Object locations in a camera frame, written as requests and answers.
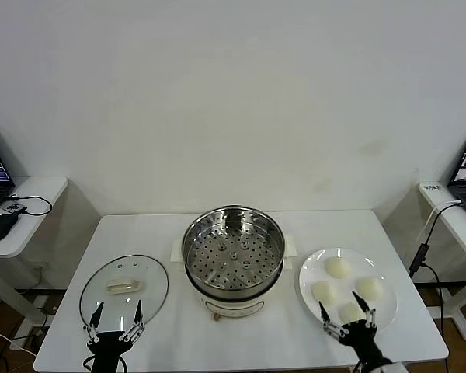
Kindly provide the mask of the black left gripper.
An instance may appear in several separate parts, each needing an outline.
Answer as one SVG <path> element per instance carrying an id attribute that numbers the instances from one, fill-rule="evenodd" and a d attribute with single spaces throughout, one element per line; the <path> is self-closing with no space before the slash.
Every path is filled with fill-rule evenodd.
<path id="1" fill-rule="evenodd" d="M 122 354 L 128 352 L 144 332 L 142 302 L 138 301 L 134 322 L 127 331 L 102 332 L 97 328 L 103 312 L 104 302 L 98 304 L 92 313 L 89 324 L 84 327 L 88 335 L 87 347 L 94 355 L 94 364 L 118 364 Z"/>

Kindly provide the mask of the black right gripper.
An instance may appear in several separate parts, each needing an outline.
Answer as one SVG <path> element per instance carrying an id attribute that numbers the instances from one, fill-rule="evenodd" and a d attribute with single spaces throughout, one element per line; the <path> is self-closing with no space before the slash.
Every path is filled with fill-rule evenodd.
<path id="1" fill-rule="evenodd" d="M 342 345 L 352 347 L 362 364 L 374 364 L 384 358 L 374 342 L 377 333 L 376 309 L 371 309 L 355 291 L 352 291 L 352 294 L 363 311 L 366 321 L 361 319 L 338 326 L 331 321 L 324 305 L 319 302 L 323 330 L 331 337 L 338 337 Z"/>

